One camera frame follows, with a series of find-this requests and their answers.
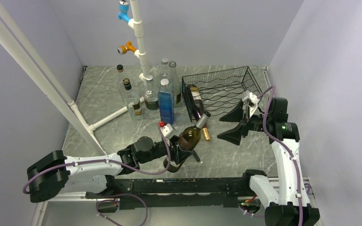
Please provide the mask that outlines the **green wine bottle silver cap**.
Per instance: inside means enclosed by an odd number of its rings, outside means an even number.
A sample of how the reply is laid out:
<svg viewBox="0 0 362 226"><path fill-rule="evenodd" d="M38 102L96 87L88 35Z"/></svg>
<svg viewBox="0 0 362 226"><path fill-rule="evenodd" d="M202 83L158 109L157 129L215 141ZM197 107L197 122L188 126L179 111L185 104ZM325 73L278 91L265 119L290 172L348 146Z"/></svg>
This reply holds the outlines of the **green wine bottle silver cap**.
<svg viewBox="0 0 362 226"><path fill-rule="evenodd" d="M179 147L185 151L190 151L190 156L192 156L192 151L197 146L201 139L201 130L203 126L206 124L208 119L210 118L211 114L208 111L205 111L201 118L197 121L194 126L187 127L178 137L178 144ZM166 157L164 159L164 166L166 167L168 164L169 167L167 169L168 172L175 173L177 172L182 165L175 166L171 164L171 156Z"/></svg>

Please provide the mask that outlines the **red wine bottle gold cap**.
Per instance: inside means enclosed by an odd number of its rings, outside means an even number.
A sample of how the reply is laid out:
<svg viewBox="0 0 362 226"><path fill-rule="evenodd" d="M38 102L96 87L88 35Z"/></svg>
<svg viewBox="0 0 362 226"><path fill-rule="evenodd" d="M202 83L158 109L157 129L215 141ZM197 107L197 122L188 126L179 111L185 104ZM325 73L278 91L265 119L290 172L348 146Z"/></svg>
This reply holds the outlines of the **red wine bottle gold cap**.
<svg viewBox="0 0 362 226"><path fill-rule="evenodd" d="M201 94L200 94L197 86L189 85L189 86L187 86L187 88L189 88L189 93L190 93L190 97L191 97L191 103L192 103L192 108L193 108L192 114L193 114L195 120L198 121L205 112L203 100L202 100ZM203 126L202 132L203 132L205 141L210 141L211 137L210 137L210 134L208 131L207 124L205 124Z"/></svg>

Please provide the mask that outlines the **clear bottle dark label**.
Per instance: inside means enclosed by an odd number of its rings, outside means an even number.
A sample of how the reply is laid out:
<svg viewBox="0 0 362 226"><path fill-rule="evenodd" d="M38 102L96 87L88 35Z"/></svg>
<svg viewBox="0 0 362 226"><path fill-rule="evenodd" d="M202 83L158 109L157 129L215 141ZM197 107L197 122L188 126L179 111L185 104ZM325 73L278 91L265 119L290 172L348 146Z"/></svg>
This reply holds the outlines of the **clear bottle dark label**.
<svg viewBox="0 0 362 226"><path fill-rule="evenodd" d="M158 91L155 87L155 82L152 75L147 75L146 80L146 89L144 94L145 106L150 111L156 111L159 109L158 101Z"/></svg>

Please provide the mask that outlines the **blue label clear bottle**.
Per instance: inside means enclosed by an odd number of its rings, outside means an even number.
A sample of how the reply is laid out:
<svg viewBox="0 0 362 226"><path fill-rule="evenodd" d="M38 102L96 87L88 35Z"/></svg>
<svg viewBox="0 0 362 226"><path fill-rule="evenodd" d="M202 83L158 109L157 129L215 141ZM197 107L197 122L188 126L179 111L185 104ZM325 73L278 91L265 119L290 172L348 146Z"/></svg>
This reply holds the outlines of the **blue label clear bottle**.
<svg viewBox="0 0 362 226"><path fill-rule="evenodd" d="M161 121L174 124L173 84L168 79L162 79L160 85L158 103Z"/></svg>

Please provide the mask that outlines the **clear frosted wine bottle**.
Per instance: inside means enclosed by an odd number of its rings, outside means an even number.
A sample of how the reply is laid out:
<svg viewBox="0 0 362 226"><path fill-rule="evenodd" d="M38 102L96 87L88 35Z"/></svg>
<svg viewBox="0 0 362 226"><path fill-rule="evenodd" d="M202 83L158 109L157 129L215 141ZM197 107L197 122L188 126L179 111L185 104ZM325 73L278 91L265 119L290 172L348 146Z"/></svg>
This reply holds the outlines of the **clear frosted wine bottle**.
<svg viewBox="0 0 362 226"><path fill-rule="evenodd" d="M180 107L181 105L181 80L177 76L176 72L176 62L170 61L169 62L169 74L172 78L173 82L173 94L174 94L174 107Z"/></svg>

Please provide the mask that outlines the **clear bottle white label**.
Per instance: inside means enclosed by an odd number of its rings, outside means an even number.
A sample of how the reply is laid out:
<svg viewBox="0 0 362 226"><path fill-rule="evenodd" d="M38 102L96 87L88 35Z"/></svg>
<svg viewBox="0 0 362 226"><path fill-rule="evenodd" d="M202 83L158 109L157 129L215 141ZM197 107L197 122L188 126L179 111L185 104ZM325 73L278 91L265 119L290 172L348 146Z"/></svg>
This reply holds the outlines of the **clear bottle white label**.
<svg viewBox="0 0 362 226"><path fill-rule="evenodd" d="M117 69L117 82L116 82L117 89L120 93L123 102L126 102L129 99L129 95L132 91L132 85L129 78L123 72L124 71L123 65L117 65L116 69Z"/></svg>

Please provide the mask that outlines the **round clear glass bottle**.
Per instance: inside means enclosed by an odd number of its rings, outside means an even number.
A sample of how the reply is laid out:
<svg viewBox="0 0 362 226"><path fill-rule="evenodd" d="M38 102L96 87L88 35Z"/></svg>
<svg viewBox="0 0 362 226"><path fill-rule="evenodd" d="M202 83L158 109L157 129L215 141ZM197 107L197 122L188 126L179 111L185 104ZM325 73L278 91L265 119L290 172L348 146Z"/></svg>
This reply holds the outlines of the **round clear glass bottle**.
<svg viewBox="0 0 362 226"><path fill-rule="evenodd" d="M159 66L158 69L158 75L157 75L157 84L160 86L161 85L161 80L162 79L168 79L169 77L169 60L167 58L162 58L161 59L161 65Z"/></svg>

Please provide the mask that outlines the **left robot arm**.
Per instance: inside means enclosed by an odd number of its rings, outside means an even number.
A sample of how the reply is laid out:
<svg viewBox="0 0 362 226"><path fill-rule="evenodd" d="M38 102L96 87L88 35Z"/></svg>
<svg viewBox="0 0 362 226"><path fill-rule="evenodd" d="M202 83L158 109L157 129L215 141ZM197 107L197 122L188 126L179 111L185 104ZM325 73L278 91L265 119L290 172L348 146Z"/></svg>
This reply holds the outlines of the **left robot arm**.
<svg viewBox="0 0 362 226"><path fill-rule="evenodd" d="M116 176L142 173L140 165L165 157L164 168L176 172L170 162L182 165L193 154L177 143L178 137L155 142L149 137L140 137L117 153L95 157L65 156L63 151L53 151L27 168L28 181L23 193L33 203L44 202L58 194L89 192L112 197L117 190Z"/></svg>

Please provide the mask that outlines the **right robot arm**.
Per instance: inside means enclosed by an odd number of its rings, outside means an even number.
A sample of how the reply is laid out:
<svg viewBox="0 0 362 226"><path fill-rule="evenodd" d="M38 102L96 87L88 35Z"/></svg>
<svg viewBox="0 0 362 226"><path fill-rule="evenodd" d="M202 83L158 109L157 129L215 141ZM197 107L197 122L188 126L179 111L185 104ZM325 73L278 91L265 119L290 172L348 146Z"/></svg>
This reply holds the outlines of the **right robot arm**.
<svg viewBox="0 0 362 226"><path fill-rule="evenodd" d="M218 139L240 145L249 131L264 132L275 155L279 190L270 184L264 171L248 169L243 175L241 190L256 195L265 206L264 220L268 226L313 226L320 219L319 209L311 205L299 160L299 131L288 122L288 101L275 97L269 100L265 113L254 115L258 99L245 98L219 120L238 125L219 134Z"/></svg>

